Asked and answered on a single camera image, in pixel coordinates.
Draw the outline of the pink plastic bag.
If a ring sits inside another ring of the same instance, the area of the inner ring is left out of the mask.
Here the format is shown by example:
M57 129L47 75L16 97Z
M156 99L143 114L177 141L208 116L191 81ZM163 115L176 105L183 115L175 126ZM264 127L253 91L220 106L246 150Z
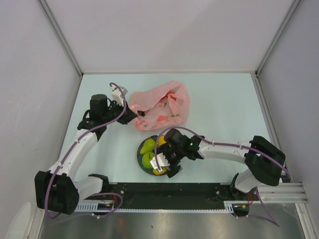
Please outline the pink plastic bag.
M175 94L167 96L170 90ZM137 115L138 111L146 112L145 117L138 115L131 121L139 131L178 126L188 118L190 96L183 83L170 81L145 92L133 92L129 108Z

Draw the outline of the green fake pear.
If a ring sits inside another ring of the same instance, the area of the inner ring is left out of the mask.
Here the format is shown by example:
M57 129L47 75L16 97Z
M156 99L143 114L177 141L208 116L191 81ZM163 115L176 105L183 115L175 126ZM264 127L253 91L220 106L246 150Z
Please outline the green fake pear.
M148 138L145 140L142 148L140 149L140 154L144 155L148 152L151 152L155 149L156 141L152 138Z

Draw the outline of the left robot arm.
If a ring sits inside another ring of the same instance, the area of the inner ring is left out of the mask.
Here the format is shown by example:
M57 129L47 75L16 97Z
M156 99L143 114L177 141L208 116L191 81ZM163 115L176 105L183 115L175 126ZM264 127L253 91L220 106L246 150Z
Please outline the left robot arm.
M90 107L77 126L73 142L47 171L38 171L34 178L36 204L46 212L72 214L78 203L90 197L105 199L113 195L109 179L100 174L90 174L76 182L76 173L89 151L97 144L107 126L119 122L128 124L136 118L129 109L125 95L115 92L109 99L96 94Z

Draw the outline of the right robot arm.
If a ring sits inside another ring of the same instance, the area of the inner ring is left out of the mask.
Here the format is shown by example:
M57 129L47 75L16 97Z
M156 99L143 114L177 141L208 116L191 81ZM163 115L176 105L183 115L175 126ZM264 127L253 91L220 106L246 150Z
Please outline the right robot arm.
M230 186L230 195L243 199L253 188L262 184L278 186L282 172L289 176L284 167L285 154L262 136L237 143L217 142L196 133L187 137L180 128L169 127L161 133L164 144L156 145L151 166L158 172L167 170L167 176L173 177L181 170L183 158L224 159L247 166L244 172L237 173Z

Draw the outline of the dark teal ceramic plate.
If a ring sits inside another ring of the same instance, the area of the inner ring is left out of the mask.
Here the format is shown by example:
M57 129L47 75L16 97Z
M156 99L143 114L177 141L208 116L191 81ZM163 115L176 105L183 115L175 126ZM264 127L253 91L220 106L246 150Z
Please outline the dark teal ceramic plate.
M143 165L143 154L140 154L140 151L141 151L141 149L142 149L144 143L145 143L148 139L156 140L156 139L157 139L157 136L158 136L158 135L152 135L152 136L146 138L145 140L143 140L143 141L140 143L140 145L139 145L139 147L138 147L138 149L137 149L137 162L138 162L139 167L140 167L144 172L146 172L147 174L152 175L152 176L164 176L164 175L168 175L168 174L170 173L170 171L165 169L163 172L158 172L158 170L148 169L148 168L144 167L144 165Z

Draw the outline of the yellow fake lemon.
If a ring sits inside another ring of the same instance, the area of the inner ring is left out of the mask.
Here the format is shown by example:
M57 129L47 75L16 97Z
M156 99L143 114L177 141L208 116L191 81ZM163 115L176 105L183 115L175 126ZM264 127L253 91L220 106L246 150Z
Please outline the yellow fake lemon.
M164 139L164 135L161 135L160 137L159 137L159 139L158 139L158 146L161 146L161 145L163 145L163 144L165 144L166 143L166 141L165 141L165 139Z

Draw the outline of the yellow fake mango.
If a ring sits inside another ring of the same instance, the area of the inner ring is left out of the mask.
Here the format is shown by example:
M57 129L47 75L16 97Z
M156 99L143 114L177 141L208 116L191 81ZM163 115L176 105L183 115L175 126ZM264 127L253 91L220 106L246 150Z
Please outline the yellow fake mango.
M162 171L159 171L158 169L153 169L154 175L164 175L166 174L166 168L163 168Z

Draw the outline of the green fake apple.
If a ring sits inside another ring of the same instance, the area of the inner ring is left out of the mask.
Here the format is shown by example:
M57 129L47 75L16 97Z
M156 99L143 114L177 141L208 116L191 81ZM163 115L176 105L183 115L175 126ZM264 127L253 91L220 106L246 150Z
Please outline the green fake apple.
M153 166L151 165L151 161L154 156L155 156L154 152L147 152L142 156L142 165L144 168L153 169Z

